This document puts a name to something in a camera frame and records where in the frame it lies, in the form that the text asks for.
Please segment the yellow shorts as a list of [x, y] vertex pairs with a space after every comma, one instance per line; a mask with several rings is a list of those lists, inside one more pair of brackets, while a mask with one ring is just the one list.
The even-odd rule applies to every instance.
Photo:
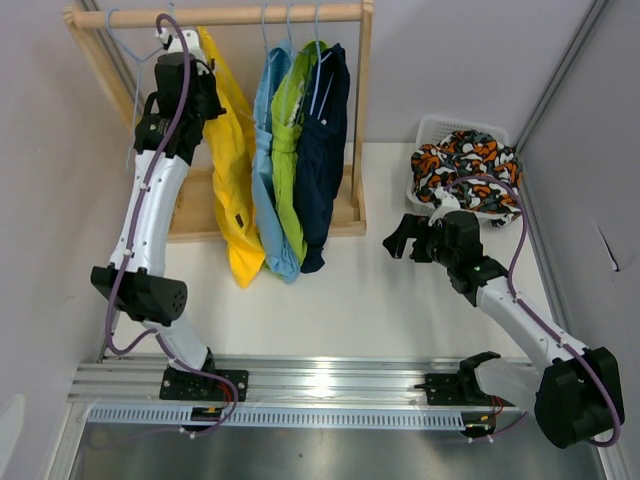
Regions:
[[254, 120], [240, 86], [208, 30], [197, 32], [206, 61], [213, 66], [216, 91], [226, 112], [204, 127], [212, 156], [214, 215], [227, 244], [234, 280], [247, 288], [262, 269], [266, 254], [259, 238], [252, 197]]

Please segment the blue hanger of yellow shorts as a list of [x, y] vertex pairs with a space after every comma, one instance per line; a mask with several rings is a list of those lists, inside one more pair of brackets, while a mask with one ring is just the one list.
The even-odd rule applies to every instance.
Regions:
[[121, 12], [122, 9], [118, 7], [111, 8], [107, 11], [105, 16], [105, 28], [109, 39], [115, 44], [118, 49], [118, 55], [123, 58], [122, 62], [127, 68], [127, 74], [125, 79], [129, 81], [132, 90], [133, 106], [131, 107], [132, 118], [129, 122], [130, 130], [130, 142], [127, 149], [125, 160], [125, 171], [127, 173], [133, 172], [133, 157], [134, 143], [135, 143], [135, 127], [138, 123], [140, 115], [142, 113], [142, 95], [141, 84], [143, 79], [143, 66], [150, 60], [158, 56], [162, 51], [162, 47], [158, 47], [155, 50], [149, 51], [145, 55], [139, 55], [131, 46], [129, 46], [117, 33], [117, 29], [113, 25], [112, 18], [115, 13]]

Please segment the orange camouflage shorts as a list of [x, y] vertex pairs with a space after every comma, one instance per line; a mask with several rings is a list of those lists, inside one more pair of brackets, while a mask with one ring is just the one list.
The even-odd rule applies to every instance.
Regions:
[[458, 130], [437, 143], [423, 144], [410, 159], [409, 198], [433, 211], [436, 190], [453, 195], [460, 207], [483, 215], [495, 228], [521, 216], [514, 200], [523, 167], [515, 149], [491, 134]]

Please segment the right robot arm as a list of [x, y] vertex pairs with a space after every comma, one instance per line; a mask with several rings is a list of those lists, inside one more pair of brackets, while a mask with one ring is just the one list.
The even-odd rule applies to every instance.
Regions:
[[529, 304], [509, 270], [485, 253], [473, 214], [406, 214], [382, 245], [394, 259], [408, 256], [445, 268], [453, 290], [494, 320], [530, 360], [531, 369], [524, 370], [496, 353], [468, 358], [456, 380], [464, 401], [504, 400], [533, 415], [561, 449], [617, 443], [625, 412], [616, 357], [605, 347], [588, 347]]

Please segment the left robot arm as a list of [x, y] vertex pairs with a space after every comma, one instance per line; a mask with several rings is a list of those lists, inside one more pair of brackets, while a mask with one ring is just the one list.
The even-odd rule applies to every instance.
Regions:
[[135, 128], [134, 183], [124, 224], [107, 266], [93, 268], [91, 283], [107, 301], [108, 348], [117, 355], [130, 351], [113, 341], [114, 321], [124, 313], [144, 326], [145, 336], [156, 338], [171, 367], [185, 371], [182, 388], [204, 400], [215, 392], [217, 376], [204, 367], [210, 350], [186, 318], [186, 284], [165, 275], [165, 255], [178, 193], [204, 126], [225, 110], [205, 60], [164, 54], [154, 74], [157, 88]]

